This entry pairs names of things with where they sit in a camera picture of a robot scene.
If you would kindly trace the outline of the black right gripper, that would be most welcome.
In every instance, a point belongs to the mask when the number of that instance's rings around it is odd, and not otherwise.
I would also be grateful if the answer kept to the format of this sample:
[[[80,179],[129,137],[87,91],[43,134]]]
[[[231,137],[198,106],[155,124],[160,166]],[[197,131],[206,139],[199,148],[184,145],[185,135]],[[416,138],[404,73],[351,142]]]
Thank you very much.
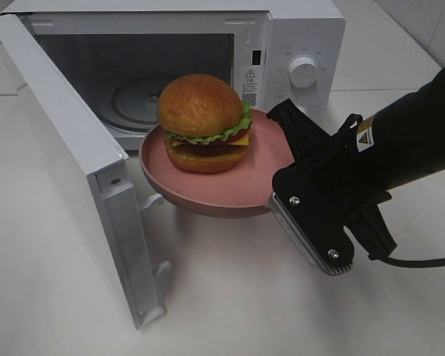
[[[294,162],[281,170],[282,185],[354,185],[355,168],[350,142],[358,118],[348,118],[329,135],[290,99],[275,105],[266,118],[276,122],[286,136]]]

